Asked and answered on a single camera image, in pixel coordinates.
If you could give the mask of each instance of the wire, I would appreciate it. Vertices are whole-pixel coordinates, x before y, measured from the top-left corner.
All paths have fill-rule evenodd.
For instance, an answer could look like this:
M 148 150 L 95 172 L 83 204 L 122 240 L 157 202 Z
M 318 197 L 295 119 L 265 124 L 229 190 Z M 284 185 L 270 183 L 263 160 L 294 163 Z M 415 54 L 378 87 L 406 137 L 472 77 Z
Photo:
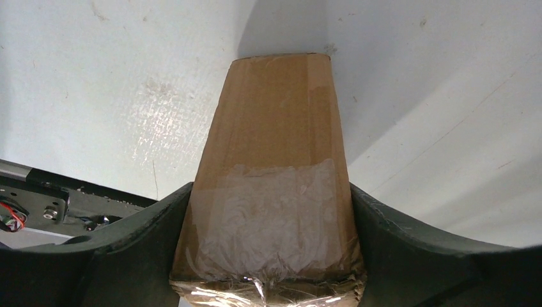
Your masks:
M 5 204 L 5 203 L 2 203 L 0 202 L 0 205 L 6 209 L 8 209 L 8 211 L 10 212 L 10 214 L 12 215 L 12 217 L 17 220 L 20 224 L 20 228 L 17 229 L 16 231 L 19 231 L 21 229 L 24 228 L 24 222 L 20 219 L 20 217 L 17 215 L 17 213 L 15 211 L 13 211 L 13 209 L 11 208 L 11 206 Z

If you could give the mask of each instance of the clear packing tape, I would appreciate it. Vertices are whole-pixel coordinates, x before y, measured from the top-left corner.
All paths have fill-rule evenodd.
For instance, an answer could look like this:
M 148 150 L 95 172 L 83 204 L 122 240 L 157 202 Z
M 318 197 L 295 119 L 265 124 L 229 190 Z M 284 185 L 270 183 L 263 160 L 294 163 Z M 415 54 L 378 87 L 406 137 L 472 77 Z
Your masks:
M 335 178 L 331 159 L 238 165 L 192 191 L 197 244 L 178 246 L 186 268 L 170 284 L 195 306 L 356 306 L 364 270 L 357 234 L 339 227 Z

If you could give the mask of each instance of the cardboard box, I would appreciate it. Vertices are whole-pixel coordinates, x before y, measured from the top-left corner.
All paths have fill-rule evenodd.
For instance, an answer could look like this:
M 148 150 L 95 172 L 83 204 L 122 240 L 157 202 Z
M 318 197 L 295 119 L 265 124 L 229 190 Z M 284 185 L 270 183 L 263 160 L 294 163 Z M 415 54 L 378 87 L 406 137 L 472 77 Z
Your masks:
M 192 304 L 349 306 L 363 274 L 330 58 L 234 61 L 172 286 Z

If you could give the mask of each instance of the scratched white surface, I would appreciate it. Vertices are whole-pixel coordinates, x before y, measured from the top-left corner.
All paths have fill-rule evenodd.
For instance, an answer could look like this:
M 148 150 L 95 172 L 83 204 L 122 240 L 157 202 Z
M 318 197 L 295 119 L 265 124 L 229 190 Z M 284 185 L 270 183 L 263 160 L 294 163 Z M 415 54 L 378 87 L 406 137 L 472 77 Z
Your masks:
M 194 179 L 232 60 L 327 52 L 353 183 L 542 243 L 540 1 L 4 0 L 0 45 L 0 159 L 162 198 Z

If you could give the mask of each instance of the screw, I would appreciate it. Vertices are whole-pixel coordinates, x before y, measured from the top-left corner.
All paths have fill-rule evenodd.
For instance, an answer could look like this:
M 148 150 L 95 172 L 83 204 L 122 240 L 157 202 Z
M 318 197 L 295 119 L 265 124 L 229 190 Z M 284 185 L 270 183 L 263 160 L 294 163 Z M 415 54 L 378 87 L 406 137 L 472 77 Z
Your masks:
M 46 219 L 54 219 L 57 214 L 58 214 L 58 212 L 56 212 L 53 209 L 45 209 L 43 211 L 43 217 L 46 218 Z

